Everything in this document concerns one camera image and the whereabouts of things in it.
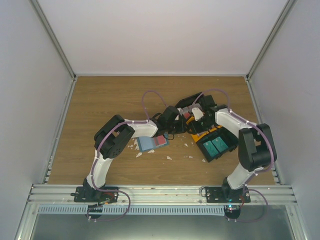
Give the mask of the red white credit card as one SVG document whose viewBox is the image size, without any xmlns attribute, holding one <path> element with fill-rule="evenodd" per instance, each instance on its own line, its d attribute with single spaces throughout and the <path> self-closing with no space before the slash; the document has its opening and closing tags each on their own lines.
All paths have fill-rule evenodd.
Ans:
<svg viewBox="0 0 320 240">
<path fill-rule="evenodd" d="M 163 146 L 167 143 L 167 139 L 162 135 L 162 136 L 157 136 L 154 139 L 155 145 L 158 146 Z"/>
</svg>

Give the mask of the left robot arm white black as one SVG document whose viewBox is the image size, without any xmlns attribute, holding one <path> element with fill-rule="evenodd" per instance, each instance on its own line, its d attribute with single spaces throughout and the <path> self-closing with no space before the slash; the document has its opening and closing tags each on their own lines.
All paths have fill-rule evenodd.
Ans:
<svg viewBox="0 0 320 240">
<path fill-rule="evenodd" d="M 98 202 L 113 159 L 122 153 L 133 138 L 156 138 L 164 134 L 185 133 L 188 127 L 181 108 L 168 106 L 163 113 L 146 120 L 128 120 L 114 115 L 94 136 L 95 157 L 90 173 L 83 181 L 86 197 Z"/>
</svg>

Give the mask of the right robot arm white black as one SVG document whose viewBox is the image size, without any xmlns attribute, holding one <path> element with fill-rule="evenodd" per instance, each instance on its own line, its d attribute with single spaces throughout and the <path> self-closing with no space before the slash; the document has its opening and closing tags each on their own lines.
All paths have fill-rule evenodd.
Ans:
<svg viewBox="0 0 320 240">
<path fill-rule="evenodd" d="M 222 126 L 228 134 L 237 138 L 239 164 L 234 171 L 223 180 L 221 196 L 228 203 L 234 202 L 239 195 L 244 195 L 247 184 L 259 173 L 269 171 L 277 160 L 269 125 L 256 124 L 234 113 L 228 105 L 217 105 L 211 95 L 201 92 L 193 103 L 192 111 L 198 109 L 199 103 L 203 111 L 193 113 L 196 122 L 203 126 Z"/>
</svg>

